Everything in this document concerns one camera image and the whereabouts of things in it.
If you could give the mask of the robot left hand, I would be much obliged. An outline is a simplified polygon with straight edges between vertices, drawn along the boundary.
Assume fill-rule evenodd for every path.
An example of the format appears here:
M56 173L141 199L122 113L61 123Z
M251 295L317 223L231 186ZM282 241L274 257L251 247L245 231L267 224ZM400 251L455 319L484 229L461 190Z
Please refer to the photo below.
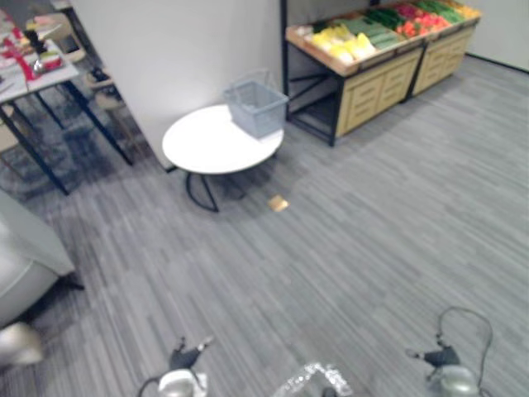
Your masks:
M169 358L169 368L172 371L190 370L198 362L199 357L215 341L214 336L206 337L197 346L188 349L186 337L181 337L178 346L172 351Z

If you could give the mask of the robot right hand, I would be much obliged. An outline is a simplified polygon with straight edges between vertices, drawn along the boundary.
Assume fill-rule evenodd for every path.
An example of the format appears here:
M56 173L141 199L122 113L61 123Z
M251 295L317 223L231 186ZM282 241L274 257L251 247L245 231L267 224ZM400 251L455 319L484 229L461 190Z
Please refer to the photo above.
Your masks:
M424 361L433 368L458 366L460 364L460 358L452 346L442 347L440 350L430 352L418 352L413 349L407 349L405 353L408 357Z

